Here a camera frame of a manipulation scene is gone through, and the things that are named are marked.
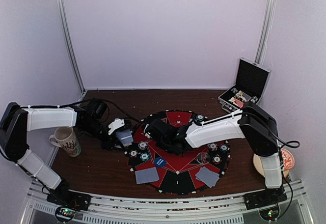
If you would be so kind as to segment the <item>dealt blue card seat two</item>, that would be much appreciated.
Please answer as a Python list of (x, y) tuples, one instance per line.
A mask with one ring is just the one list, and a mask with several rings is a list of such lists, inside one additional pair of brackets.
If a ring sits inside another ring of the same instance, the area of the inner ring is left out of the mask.
[(159, 175), (155, 167), (136, 171), (135, 172), (136, 184), (152, 183), (159, 180)]

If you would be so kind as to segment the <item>clear round dealer button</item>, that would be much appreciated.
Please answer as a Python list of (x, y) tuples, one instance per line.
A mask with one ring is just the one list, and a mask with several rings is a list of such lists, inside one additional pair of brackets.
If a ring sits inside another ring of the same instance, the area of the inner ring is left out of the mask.
[(201, 152), (196, 156), (196, 161), (198, 164), (205, 165), (210, 162), (210, 155), (208, 152)]

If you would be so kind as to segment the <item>blue small blind button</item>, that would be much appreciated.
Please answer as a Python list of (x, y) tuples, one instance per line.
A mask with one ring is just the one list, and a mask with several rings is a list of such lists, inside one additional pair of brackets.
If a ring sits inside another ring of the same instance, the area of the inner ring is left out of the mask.
[(162, 157), (155, 158), (154, 165), (156, 167), (164, 167), (166, 165), (166, 160)]

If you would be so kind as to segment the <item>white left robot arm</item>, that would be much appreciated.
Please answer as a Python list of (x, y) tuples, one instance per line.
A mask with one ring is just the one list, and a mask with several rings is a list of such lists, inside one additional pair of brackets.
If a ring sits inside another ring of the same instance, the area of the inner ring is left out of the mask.
[(39, 181), (63, 206), (73, 202), (68, 182), (52, 170), (33, 149), (44, 147), (52, 128), (77, 128), (99, 140), (105, 150), (126, 150), (133, 138), (128, 119), (101, 122), (109, 100), (91, 98), (65, 105), (19, 105), (11, 102), (1, 118), (1, 154)]

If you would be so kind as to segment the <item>green chips stack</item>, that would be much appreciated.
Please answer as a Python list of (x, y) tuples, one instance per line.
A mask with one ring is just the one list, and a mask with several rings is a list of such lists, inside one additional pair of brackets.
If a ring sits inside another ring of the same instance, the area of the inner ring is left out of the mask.
[(219, 150), (220, 150), (222, 153), (226, 153), (226, 152), (229, 150), (229, 148), (228, 148), (227, 145), (220, 145), (220, 146), (219, 146)]
[(202, 122), (204, 120), (204, 116), (203, 115), (196, 115), (196, 121), (197, 122)]

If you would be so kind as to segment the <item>black triangular all-in marker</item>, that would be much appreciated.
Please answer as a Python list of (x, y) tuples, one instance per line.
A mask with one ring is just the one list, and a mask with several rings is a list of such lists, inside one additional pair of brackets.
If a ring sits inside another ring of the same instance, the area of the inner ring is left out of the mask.
[(163, 118), (163, 119), (161, 119), (161, 121), (162, 121), (163, 123), (165, 123), (165, 124), (168, 123), (168, 119), (167, 119), (167, 118)]

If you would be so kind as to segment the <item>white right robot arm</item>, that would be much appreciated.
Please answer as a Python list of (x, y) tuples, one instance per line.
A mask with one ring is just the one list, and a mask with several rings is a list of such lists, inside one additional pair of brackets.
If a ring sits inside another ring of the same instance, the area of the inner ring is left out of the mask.
[(281, 149), (276, 120), (258, 105), (247, 102), (228, 115), (205, 120), (203, 115), (192, 116), (177, 128), (162, 119), (151, 118), (145, 123), (146, 137), (170, 154), (180, 155), (190, 150), (230, 139), (246, 139), (260, 157), (265, 174), (265, 189), (261, 200), (272, 204), (281, 195)]

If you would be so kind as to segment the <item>dealt blue card seat ten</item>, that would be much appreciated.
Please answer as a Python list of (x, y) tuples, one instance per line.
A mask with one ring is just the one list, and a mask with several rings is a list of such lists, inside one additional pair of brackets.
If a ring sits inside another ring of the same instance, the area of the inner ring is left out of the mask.
[(215, 184), (218, 180), (218, 176), (206, 167), (200, 168), (196, 173), (196, 178), (209, 185)]

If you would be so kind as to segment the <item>blue cream chips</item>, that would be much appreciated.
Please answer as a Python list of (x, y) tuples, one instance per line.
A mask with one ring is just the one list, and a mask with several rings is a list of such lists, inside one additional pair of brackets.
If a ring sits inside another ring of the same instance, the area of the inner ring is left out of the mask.
[(147, 148), (148, 148), (148, 142), (142, 141), (142, 142), (138, 143), (138, 148), (141, 151), (147, 150)]

